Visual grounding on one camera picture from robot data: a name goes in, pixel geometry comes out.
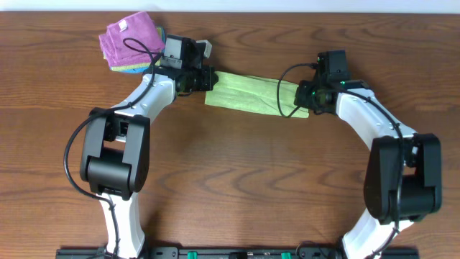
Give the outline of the green microfiber cloth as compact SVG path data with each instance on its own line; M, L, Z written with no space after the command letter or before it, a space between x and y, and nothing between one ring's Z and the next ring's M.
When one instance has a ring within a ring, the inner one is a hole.
M294 111L295 83L222 71L216 74L218 83L206 93L206 105L274 116Z

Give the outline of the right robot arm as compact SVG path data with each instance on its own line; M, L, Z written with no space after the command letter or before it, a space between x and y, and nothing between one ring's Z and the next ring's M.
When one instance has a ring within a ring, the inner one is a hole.
M363 81L301 81L295 105L345 121L369 148L365 210L329 258L383 258L389 244L442 204L441 143L401 123Z

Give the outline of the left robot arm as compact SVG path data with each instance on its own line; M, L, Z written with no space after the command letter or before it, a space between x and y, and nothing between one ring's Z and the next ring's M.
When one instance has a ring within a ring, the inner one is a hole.
M138 198L149 172L151 124L179 95L210 91L218 80L209 65L155 67L125 100L110 109L91 111L80 177L103 208L108 233L104 258L144 255Z

